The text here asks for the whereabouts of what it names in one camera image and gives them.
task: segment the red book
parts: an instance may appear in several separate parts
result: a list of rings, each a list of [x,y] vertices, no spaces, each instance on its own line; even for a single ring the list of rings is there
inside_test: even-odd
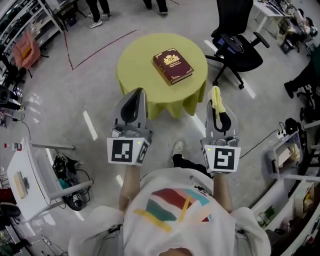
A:
[[[191,76],[194,71],[175,48],[158,53],[152,59],[172,85]]]

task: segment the black office chair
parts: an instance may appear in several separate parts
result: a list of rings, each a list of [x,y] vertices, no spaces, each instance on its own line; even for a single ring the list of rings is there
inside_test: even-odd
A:
[[[269,48],[267,41],[257,32],[253,32],[256,39],[251,43],[240,35],[246,31],[253,3],[253,0],[217,0],[219,27],[213,31],[211,37],[218,50],[214,56],[205,56],[207,59],[223,63],[222,69],[213,81],[214,86],[218,85],[219,77],[228,67],[240,81],[239,88],[243,89],[244,82],[238,72],[254,70],[263,63],[254,47],[262,42]]]

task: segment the gray floor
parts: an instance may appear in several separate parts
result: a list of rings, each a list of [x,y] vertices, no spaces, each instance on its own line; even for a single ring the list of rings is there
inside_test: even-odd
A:
[[[40,255],[40,250],[50,253],[42,243],[40,234],[44,233],[63,250],[67,250],[68,238],[73,228],[95,207],[118,206],[121,187],[116,176],[124,177],[124,167],[108,164],[106,140],[113,122],[112,109],[122,97],[116,79],[116,68],[123,50],[143,35],[166,32],[187,37],[205,54],[213,54],[204,40],[210,41],[210,34],[219,24],[216,1],[175,1],[179,5],[167,0],[169,15],[163,18],[157,13],[155,1],[153,10],[147,10],[142,0],[109,0],[113,13],[109,21],[100,27],[89,29],[92,20],[78,15],[76,25],[66,32],[73,67],[115,39],[131,31],[136,30],[135,32],[102,49],[74,70],[68,60],[64,35],[58,34],[47,47],[50,58],[40,59],[31,69],[33,78],[27,79],[22,87],[23,103],[27,106],[25,122],[30,127],[31,138],[40,142],[75,145],[77,150],[72,156],[84,162],[83,168],[94,180],[90,192],[91,201],[79,214],[70,209],[55,208],[30,221],[29,225],[19,226],[20,231],[34,244],[36,255]],[[317,1],[309,0],[306,5],[310,5],[310,2],[317,10],[315,13],[319,13],[320,5]],[[85,3],[80,6],[84,13],[89,13]],[[259,25],[253,19],[255,14],[256,10],[253,8],[244,34],[247,39],[251,38],[252,32]],[[241,154],[278,129],[279,121],[284,122],[289,117],[299,120],[302,106],[299,99],[288,97],[283,84],[299,74],[309,62],[306,53],[303,50],[300,53],[293,50],[284,55],[279,43],[265,29],[261,34],[270,44],[269,49],[262,44],[256,46],[263,64],[253,71],[241,74],[255,93],[255,98],[247,90],[238,89],[238,82],[229,70],[219,80],[223,102],[232,109],[239,121]],[[219,63],[209,62],[207,91],[212,87],[213,78],[220,67]],[[207,102],[199,103],[196,111],[203,124],[206,105]],[[98,134],[95,141],[83,117],[85,110]],[[179,138],[186,141],[185,156],[196,163],[204,163],[200,152],[202,134],[186,113],[177,120],[163,111],[156,120],[149,121],[148,126],[154,131],[154,137],[142,167],[142,175],[170,166],[172,146]],[[8,128],[1,130],[0,142],[19,142],[22,136],[27,135],[27,128],[22,123],[9,122]],[[275,138],[275,135],[270,136],[240,160],[236,173],[228,175],[235,208],[249,207],[272,184],[273,181],[263,174],[265,165],[262,152]],[[11,157],[10,151],[0,148],[3,172]]]

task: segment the colorful stripe print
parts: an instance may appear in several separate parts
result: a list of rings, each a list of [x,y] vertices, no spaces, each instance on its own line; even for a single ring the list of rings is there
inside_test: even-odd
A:
[[[164,188],[151,194],[153,197],[148,200],[145,210],[136,209],[133,212],[143,216],[155,226],[169,233],[172,231],[172,227],[167,222],[183,222],[188,208],[196,201],[198,201],[202,207],[210,202],[204,193],[197,192],[192,189],[184,188]],[[167,203],[166,209],[164,208],[163,203],[161,206],[156,202],[157,198]],[[173,211],[170,211],[171,206],[175,206],[181,210],[179,216],[176,216],[173,214]],[[210,220],[211,214],[202,222],[209,222]]]

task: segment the round table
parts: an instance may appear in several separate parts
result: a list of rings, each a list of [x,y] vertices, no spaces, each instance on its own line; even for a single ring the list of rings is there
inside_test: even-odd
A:
[[[175,48],[194,69],[191,76],[170,85],[154,65],[153,56]],[[184,108],[191,116],[202,102],[206,90],[208,64],[202,50],[191,40],[177,34],[155,33],[143,36],[130,44],[117,65],[117,78],[125,95],[143,88],[147,98],[148,118],[156,118],[168,109],[179,118]]]

